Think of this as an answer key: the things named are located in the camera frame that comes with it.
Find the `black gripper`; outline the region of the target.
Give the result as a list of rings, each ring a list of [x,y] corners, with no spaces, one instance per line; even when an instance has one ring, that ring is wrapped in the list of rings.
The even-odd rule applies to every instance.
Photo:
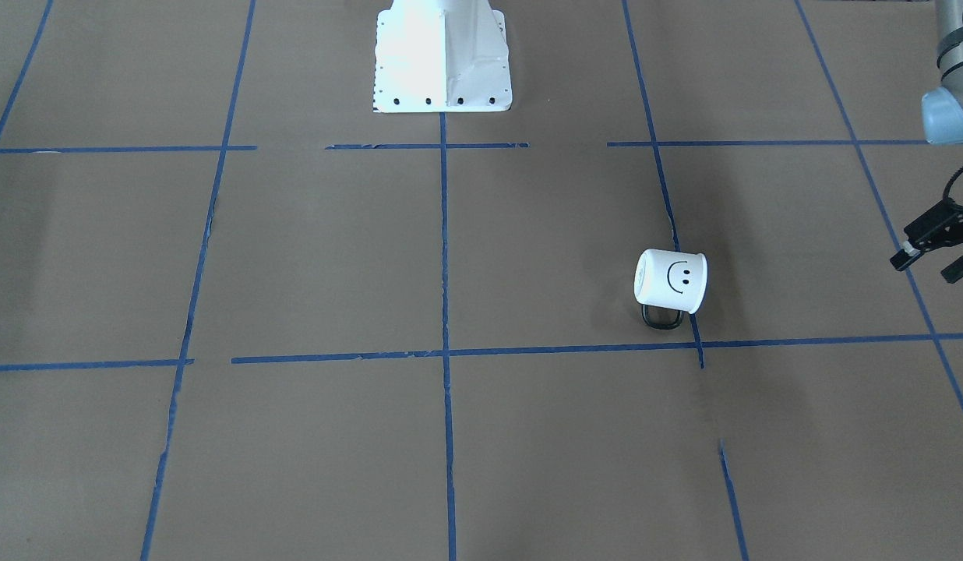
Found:
[[[932,252],[948,246],[963,245],[963,205],[945,196],[903,228],[906,239],[890,258],[896,271],[906,271],[919,259],[919,252]],[[940,271],[949,284],[963,278],[963,256]]]

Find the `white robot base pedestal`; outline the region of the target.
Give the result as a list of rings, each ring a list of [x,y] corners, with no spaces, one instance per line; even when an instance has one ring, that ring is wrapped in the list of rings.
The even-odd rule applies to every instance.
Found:
[[[377,14],[374,54],[376,113],[513,106],[506,16],[489,1],[393,1]]]

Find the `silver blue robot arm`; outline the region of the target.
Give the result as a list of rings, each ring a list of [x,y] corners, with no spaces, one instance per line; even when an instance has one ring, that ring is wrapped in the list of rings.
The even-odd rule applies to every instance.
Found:
[[[935,65],[940,85],[921,98],[921,121],[926,142],[945,146],[963,143],[963,1],[935,2],[937,47]],[[946,181],[940,199],[903,228],[905,241],[891,257],[897,271],[905,271],[927,253],[963,246],[963,201],[953,189],[963,177],[963,165]],[[963,255],[940,271],[949,284],[963,278]]]

